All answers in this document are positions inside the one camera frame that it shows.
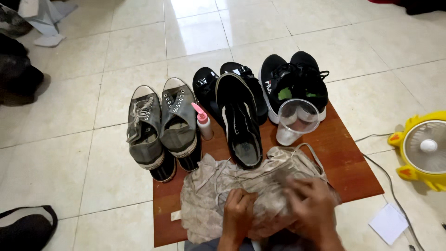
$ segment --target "paper sheet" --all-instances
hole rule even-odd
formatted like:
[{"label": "paper sheet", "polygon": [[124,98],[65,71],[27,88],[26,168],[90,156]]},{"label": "paper sheet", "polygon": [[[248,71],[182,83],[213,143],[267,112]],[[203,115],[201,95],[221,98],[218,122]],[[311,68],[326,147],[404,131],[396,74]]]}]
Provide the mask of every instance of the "paper sheet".
[{"label": "paper sheet", "polygon": [[388,245],[392,245],[408,227],[406,218],[397,208],[397,206],[387,203],[369,223]]}]

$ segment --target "gray canvas sneaker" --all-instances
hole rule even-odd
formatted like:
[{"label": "gray canvas sneaker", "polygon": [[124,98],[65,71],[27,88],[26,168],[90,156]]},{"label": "gray canvas sneaker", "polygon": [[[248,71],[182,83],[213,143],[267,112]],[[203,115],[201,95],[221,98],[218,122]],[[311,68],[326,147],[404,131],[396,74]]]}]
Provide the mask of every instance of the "gray canvas sneaker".
[{"label": "gray canvas sneaker", "polygon": [[128,108],[127,142],[130,155],[144,169],[159,167],[165,158],[160,141],[161,105],[157,93],[146,85],[136,88]]},{"label": "gray canvas sneaker", "polygon": [[189,86],[179,78],[167,80],[161,99],[161,142],[173,156],[187,157],[197,146],[197,118],[191,105],[197,99]]}]

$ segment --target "fila logo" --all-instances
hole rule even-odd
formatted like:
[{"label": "fila logo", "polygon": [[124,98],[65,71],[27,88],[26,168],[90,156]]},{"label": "fila logo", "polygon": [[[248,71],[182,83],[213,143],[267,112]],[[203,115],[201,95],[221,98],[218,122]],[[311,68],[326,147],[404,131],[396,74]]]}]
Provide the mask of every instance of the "fila logo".
[{"label": "fila logo", "polygon": [[271,80],[265,82],[266,89],[268,90],[268,94],[271,94]]}]

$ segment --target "white tiled floor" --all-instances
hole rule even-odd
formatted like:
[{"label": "white tiled floor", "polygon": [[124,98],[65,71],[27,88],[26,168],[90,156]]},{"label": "white tiled floor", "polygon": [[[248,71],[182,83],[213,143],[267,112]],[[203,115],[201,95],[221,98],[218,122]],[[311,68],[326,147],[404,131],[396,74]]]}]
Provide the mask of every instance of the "white tiled floor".
[{"label": "white tiled floor", "polygon": [[[72,1],[58,47],[33,46],[35,30],[19,38],[49,88],[34,104],[0,107],[0,211],[52,205],[61,220],[45,251],[153,249],[152,179],[125,142],[141,84],[161,93],[168,77],[191,84],[200,67],[233,60],[257,74],[268,55],[305,50],[330,71],[330,100],[354,139],[446,109],[446,13],[411,17],[367,0]],[[392,176],[425,250],[443,250],[446,193],[401,180],[385,138],[358,146]],[[386,193],[337,207],[339,234],[347,250],[406,251],[408,231],[388,246],[368,226],[393,201],[370,165]]]}]

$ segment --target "white bottle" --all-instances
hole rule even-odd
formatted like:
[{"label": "white bottle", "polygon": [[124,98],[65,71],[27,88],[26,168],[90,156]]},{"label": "white bottle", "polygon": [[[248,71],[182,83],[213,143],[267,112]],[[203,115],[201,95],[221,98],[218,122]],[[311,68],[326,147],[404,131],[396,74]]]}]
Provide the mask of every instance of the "white bottle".
[{"label": "white bottle", "polygon": [[214,136],[214,132],[211,128],[211,120],[207,117],[207,114],[196,103],[192,103],[193,108],[198,112],[197,125],[200,129],[201,135],[204,140],[210,140]]}]

